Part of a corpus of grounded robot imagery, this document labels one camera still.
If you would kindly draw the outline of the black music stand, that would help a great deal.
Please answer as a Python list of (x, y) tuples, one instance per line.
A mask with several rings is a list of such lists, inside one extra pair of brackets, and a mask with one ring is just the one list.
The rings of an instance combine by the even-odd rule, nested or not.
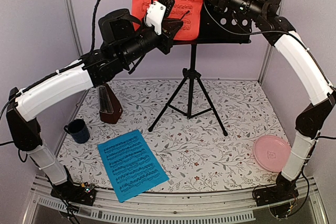
[(153, 50), (136, 71), (139, 78), (175, 78), (182, 73), (193, 83), (201, 74), (208, 78), (257, 80), (264, 44), (259, 36), (249, 37), (250, 19), (231, 9), (211, 16), (202, 2), (199, 35), (194, 40), (175, 40), (168, 55)]

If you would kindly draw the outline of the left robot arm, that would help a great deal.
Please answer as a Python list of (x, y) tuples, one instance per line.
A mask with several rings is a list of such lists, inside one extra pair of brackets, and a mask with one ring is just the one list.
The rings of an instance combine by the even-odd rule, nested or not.
[(163, 9), (139, 20), (127, 9), (110, 12), (99, 19), (103, 43), (69, 66), (19, 91), (10, 91), (6, 121), (15, 146), (48, 176), (52, 195), (70, 202), (92, 205), (96, 192), (73, 183), (68, 169), (60, 164), (41, 137), (37, 115), (48, 107), (81, 91), (112, 80), (123, 70), (133, 72), (153, 49), (170, 52), (183, 20), (168, 18)]

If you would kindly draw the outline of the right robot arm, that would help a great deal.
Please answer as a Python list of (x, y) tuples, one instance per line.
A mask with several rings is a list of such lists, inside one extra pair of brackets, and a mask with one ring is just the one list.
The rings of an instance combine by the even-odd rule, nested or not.
[(296, 118), (295, 140), (286, 165), (276, 179), (271, 196), (284, 200), (312, 154), (325, 120), (335, 107), (335, 87), (321, 70), (293, 25), (277, 14), (281, 0), (206, 0), (217, 13), (231, 9), (251, 19), (259, 33), (291, 65), (302, 82), (310, 104)]

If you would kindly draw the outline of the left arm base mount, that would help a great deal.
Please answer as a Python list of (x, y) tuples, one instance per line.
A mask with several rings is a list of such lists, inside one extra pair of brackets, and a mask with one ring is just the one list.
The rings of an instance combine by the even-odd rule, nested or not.
[(95, 189), (75, 185), (71, 182), (65, 182), (61, 185), (51, 183), (51, 186), (52, 191), (50, 195), (66, 202), (93, 206), (96, 199), (97, 191)]

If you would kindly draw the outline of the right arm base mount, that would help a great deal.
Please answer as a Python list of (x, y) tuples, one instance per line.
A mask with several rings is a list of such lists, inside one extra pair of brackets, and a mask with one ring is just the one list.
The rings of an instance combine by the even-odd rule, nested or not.
[(298, 190), (290, 189), (281, 193), (276, 185), (258, 185), (253, 189), (252, 197), (258, 207), (269, 206), (270, 213), (277, 219), (287, 219), (298, 200)]

